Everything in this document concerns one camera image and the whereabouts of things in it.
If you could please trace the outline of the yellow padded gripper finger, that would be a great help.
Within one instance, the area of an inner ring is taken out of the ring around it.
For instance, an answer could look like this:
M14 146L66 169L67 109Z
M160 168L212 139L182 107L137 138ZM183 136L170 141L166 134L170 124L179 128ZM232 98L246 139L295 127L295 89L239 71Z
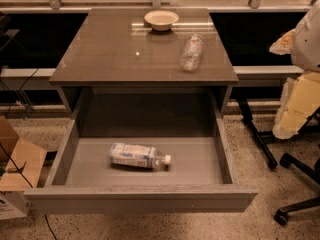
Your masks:
M320 74L307 72L283 85L280 108L272 129L278 139L297 135L307 119L320 107Z

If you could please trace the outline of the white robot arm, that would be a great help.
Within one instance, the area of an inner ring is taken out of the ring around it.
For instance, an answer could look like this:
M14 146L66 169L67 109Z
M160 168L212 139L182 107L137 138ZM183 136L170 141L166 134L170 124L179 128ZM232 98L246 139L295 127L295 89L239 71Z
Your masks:
M320 1L294 29L273 43L269 51L289 54L292 64L303 70L296 80L288 78L283 85L272 130L276 138L289 139L320 107Z

